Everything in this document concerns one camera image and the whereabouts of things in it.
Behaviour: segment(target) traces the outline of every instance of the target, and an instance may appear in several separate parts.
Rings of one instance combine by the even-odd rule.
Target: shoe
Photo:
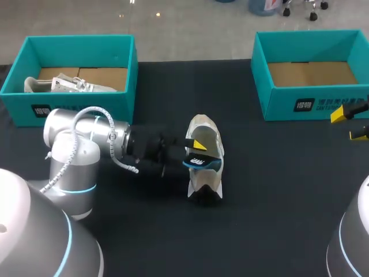
[[[190,171],[187,196],[206,202],[222,199],[224,149],[217,126],[206,115],[198,114],[191,120],[186,138],[206,147],[206,151],[186,148],[187,158],[183,164]]]
[[[60,73],[58,77],[54,77],[52,80],[26,78],[24,92],[116,92],[116,90],[102,85],[90,84],[78,77],[71,78]]]

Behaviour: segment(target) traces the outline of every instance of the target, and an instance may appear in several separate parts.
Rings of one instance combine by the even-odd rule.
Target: black table
[[[42,130],[0,110],[0,167],[46,178]],[[222,205],[187,201],[187,175],[136,178],[104,161],[84,222],[104,276],[327,276],[329,239],[368,174],[369,145],[348,140],[365,122],[265,122],[250,60],[140,63],[134,123],[184,135],[197,113],[222,135]]]

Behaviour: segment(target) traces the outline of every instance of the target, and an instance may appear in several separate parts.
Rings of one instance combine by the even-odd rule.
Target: water bottle
[[[281,6],[282,0],[248,0],[248,9],[258,16],[272,16]]]

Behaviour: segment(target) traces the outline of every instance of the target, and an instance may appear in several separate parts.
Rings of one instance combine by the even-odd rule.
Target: tiled floor
[[[250,58],[256,31],[361,28],[369,37],[368,0],[328,0],[315,22],[302,0],[288,18],[255,16],[247,1],[1,0],[0,64],[27,35],[132,33],[139,61]]]

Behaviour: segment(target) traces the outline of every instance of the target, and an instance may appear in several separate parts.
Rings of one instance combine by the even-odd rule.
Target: open box
[[[24,80],[59,73],[113,87],[117,92],[24,93]],[[132,122],[138,62],[132,35],[30,36],[0,91],[18,127],[43,126],[51,110],[99,106],[115,120]]]
[[[369,43],[360,30],[257,32],[251,68],[266,121],[329,119],[343,103],[368,98]]]

